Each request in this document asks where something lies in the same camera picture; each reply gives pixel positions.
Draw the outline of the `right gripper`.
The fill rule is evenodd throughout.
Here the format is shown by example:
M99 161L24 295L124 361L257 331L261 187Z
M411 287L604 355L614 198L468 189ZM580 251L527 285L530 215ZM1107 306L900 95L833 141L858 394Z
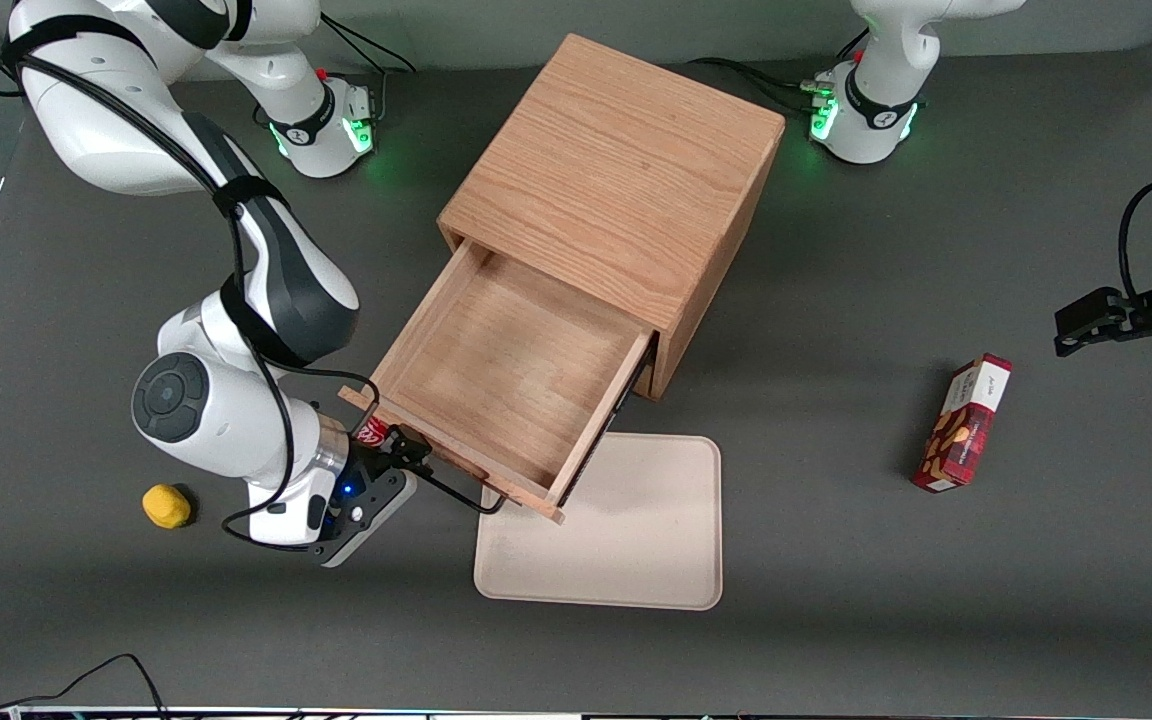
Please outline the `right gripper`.
M388 427L374 450L349 446L346 456L320 454L278 501L250 516L256 541L301 550L357 550L407 502L407 473L435 479L431 450L410 427Z

